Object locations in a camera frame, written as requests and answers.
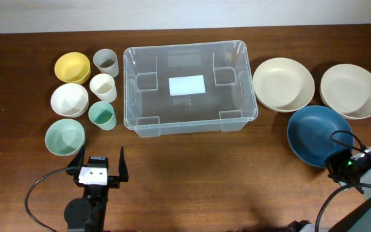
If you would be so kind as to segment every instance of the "wire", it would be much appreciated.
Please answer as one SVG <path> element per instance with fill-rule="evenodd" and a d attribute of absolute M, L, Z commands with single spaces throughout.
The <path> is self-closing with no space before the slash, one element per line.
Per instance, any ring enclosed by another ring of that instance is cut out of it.
<path fill-rule="evenodd" d="M 360 145 L 360 148 L 357 148 L 355 146 L 352 146 L 352 145 L 349 145 L 349 144 L 345 144 L 344 142 L 340 142 L 339 140 L 335 139 L 333 136 L 337 133 L 347 133 L 351 136 L 353 136 L 353 138 L 355 138 L 357 140 L 357 142 L 359 143 Z M 333 142 L 336 142 L 340 145 L 343 145 L 345 147 L 348 147 L 348 148 L 351 148 L 353 150 L 356 150 L 356 151 L 360 151 L 361 153 L 367 155 L 367 152 L 365 151 L 367 149 L 367 147 L 360 141 L 360 139 L 355 135 L 353 134 L 352 132 L 350 131 L 345 131 L 345 130 L 338 130 L 338 131 L 335 131 L 333 132 L 331 135 L 330 135 L 330 139 L 333 141 Z"/>
<path fill-rule="evenodd" d="M 58 169 L 58 170 L 56 170 L 56 171 L 53 171 L 53 172 L 51 172 L 51 173 L 49 173 L 49 174 L 43 176 L 43 177 L 42 177 L 41 179 L 39 179 L 37 182 L 35 182 L 35 183 L 31 186 L 31 188 L 28 190 L 28 192 L 26 193 L 25 201 L 24 201 L 26 213 L 28 214 L 28 216 L 30 216 L 30 218 L 31 218 L 32 220 L 34 220 L 36 223 L 38 223 L 40 226 L 44 227 L 45 229 L 48 229 L 48 230 L 50 230 L 50 231 L 52 231 L 52 232 L 56 232 L 56 230 L 52 229 L 51 227 L 47 226 L 46 224 L 44 224 L 44 223 L 40 222 L 38 219 L 36 219 L 36 218 L 32 215 L 32 213 L 31 213 L 31 211 L 30 211 L 30 208 L 28 208 L 28 198 L 30 198 L 30 194 L 31 194 L 32 190 L 33 190 L 33 189 L 34 189 L 34 188 L 35 188 L 35 187 L 36 187 L 36 186 L 37 186 L 41 181 L 47 179 L 48 177 L 51 177 L 52 175 L 55 175 L 55 174 L 60 173 L 60 172 L 62 172 L 62 171 L 67 171 L 67 170 L 77 169 L 77 168 L 78 168 L 78 167 L 75 167 L 75 166 L 74 166 L 74 167 L 67 167 L 67 168 L 62 168 L 62 169 Z"/>
<path fill-rule="evenodd" d="M 320 211 L 319 211 L 319 214 L 317 215 L 317 219 L 316 219 L 316 225 L 315 225 L 315 228 L 314 228 L 314 231 L 315 232 L 319 232 L 319 225 L 320 225 L 320 220 L 321 220 L 321 216 L 323 216 L 323 212 L 324 210 L 326 209 L 326 207 L 328 206 L 328 203 L 330 203 L 331 200 L 333 200 L 333 198 L 338 194 L 340 193 L 341 191 L 345 190 L 345 189 L 349 189 L 349 188 L 354 188 L 354 187 L 365 187 L 365 188 L 370 188 L 371 189 L 371 184 L 366 184 L 366 183 L 356 183 L 356 184 L 347 184 L 345 186 L 341 186 L 340 188 L 336 189 L 328 198 L 327 200 L 325 201 L 325 203 L 322 205 L 322 207 L 320 208 Z"/>

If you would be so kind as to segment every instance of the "gray plastic container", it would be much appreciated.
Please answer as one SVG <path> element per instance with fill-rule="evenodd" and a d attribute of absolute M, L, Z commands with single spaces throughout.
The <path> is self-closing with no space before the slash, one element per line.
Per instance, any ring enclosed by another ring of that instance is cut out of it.
<path fill-rule="evenodd" d="M 237 131 L 257 116 L 243 41 L 124 52 L 124 125 L 140 137 Z"/>

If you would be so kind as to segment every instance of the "gray cup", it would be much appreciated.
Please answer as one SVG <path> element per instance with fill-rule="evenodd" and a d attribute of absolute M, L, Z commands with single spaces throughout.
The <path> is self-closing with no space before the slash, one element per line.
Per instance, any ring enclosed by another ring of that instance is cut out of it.
<path fill-rule="evenodd" d="M 105 48 L 99 50 L 95 53 L 93 61 L 101 73 L 106 73 L 113 78 L 120 72 L 117 54 L 111 49 Z"/>
<path fill-rule="evenodd" d="M 113 106 L 104 101 L 94 103 L 88 111 L 90 121 L 103 130 L 111 130 L 117 125 Z"/>
<path fill-rule="evenodd" d="M 74 155 L 84 144 L 84 128 L 73 119 L 53 123 L 45 134 L 45 145 L 54 155 Z"/>

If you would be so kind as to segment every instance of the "blue bowl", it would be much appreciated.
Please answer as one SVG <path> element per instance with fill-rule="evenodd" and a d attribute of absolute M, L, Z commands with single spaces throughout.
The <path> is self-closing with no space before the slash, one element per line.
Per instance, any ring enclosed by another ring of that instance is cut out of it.
<path fill-rule="evenodd" d="M 330 135 L 337 130 L 352 132 L 347 121 L 334 110 L 324 106 L 306 106 L 290 118 L 287 138 L 294 154 L 302 161 L 325 168 L 327 157 L 346 149 L 330 140 Z M 337 133 L 334 138 L 354 145 L 353 137 L 346 133 Z"/>

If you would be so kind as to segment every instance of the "wooden table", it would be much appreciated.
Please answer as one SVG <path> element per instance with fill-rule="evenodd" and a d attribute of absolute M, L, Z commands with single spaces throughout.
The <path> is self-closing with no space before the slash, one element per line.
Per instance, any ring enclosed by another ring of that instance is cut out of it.
<path fill-rule="evenodd" d="M 118 175 L 119 149 L 124 146 L 130 174 L 128 183 L 109 192 L 105 229 L 271 231 L 293 220 L 314 222 L 338 185 L 327 178 L 327 171 L 308 166 L 291 152 L 286 138 L 291 113 L 276 113 L 259 103 L 259 117 L 241 131 L 150 139 L 141 139 L 123 124 L 126 48 L 233 39 L 246 42 L 252 71 L 272 57 L 304 64 L 316 82 L 312 104 L 321 104 L 319 80 L 329 67 L 352 63 L 371 72 L 371 25 L 0 35 L 0 231 L 44 231 L 26 215 L 25 193 L 38 178 L 73 158 L 52 155 L 44 145 L 46 130 L 62 118 L 50 107 L 51 94 L 63 84 L 53 66 L 66 52 L 92 59 L 101 48 L 111 48 L 119 58 L 119 96 L 112 103 L 118 124 L 101 131 L 87 113 L 77 120 L 86 130 L 86 156 L 107 156 L 110 174 Z M 99 72 L 93 64 L 91 70 L 91 76 Z M 90 104 L 98 101 L 89 93 Z M 371 145 L 371 118 L 349 123 Z M 30 209 L 41 221 L 65 231 L 64 208 L 81 196 L 71 177 L 60 174 L 36 187 Z M 362 201 L 355 190 L 340 194 L 322 225 L 332 226 Z"/>

